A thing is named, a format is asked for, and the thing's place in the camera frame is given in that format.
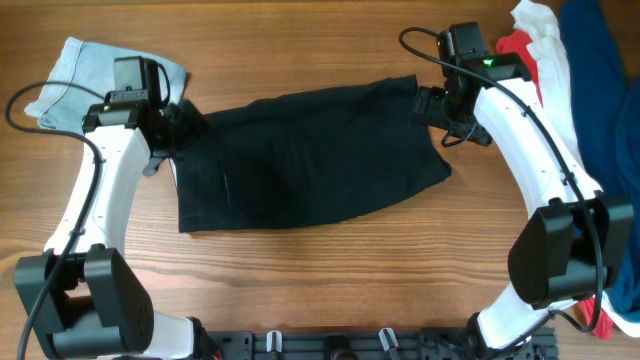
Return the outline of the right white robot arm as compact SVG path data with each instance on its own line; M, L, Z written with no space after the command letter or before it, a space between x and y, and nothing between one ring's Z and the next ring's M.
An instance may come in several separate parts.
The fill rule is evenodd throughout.
M469 323L472 351L504 356L528 343L554 316L583 301L592 331L613 312L606 294L617 280L632 229L631 202L611 195L578 164L540 106L514 54L439 60L446 78L430 91L427 112L460 140L489 136L522 193L528 221L508 255L510 281Z

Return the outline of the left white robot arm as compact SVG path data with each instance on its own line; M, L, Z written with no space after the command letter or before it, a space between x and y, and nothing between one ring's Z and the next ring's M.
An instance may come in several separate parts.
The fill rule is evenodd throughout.
M217 359L201 322L154 309L124 259L139 179L206 123L189 101L96 104L82 121L85 155L63 219L42 254L21 258L14 284L49 359Z

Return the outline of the black shorts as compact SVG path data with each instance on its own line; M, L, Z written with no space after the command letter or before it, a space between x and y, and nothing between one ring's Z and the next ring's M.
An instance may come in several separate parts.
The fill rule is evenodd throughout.
M419 100L406 76L208 114L176 164L180 231L337 223L446 180Z

